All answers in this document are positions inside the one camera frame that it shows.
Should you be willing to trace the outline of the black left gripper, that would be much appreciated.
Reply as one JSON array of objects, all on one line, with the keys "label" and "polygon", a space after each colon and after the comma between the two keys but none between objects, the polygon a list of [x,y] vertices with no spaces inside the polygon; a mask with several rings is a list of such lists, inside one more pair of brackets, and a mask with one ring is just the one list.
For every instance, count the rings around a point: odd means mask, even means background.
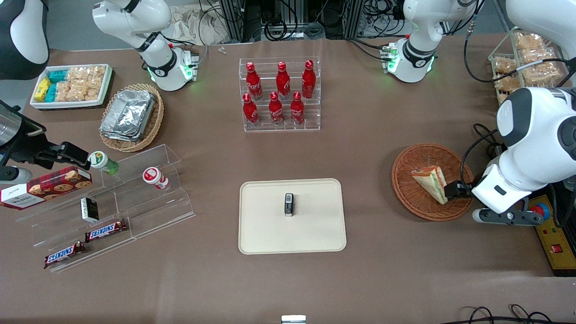
[{"label": "black left gripper", "polygon": [[457,180],[445,186],[445,197],[448,201],[452,201],[454,199],[474,199],[475,195],[467,183]]}]

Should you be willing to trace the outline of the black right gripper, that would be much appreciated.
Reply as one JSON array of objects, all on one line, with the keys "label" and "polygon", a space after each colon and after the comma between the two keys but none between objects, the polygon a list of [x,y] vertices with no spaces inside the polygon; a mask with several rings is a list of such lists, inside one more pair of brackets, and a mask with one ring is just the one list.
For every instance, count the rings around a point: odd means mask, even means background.
[{"label": "black right gripper", "polygon": [[46,170],[51,170],[56,163],[90,169],[88,152],[70,142],[51,143],[45,131],[43,125],[23,119],[12,139],[1,146],[1,164],[6,165],[8,160],[12,160],[35,164]]}]

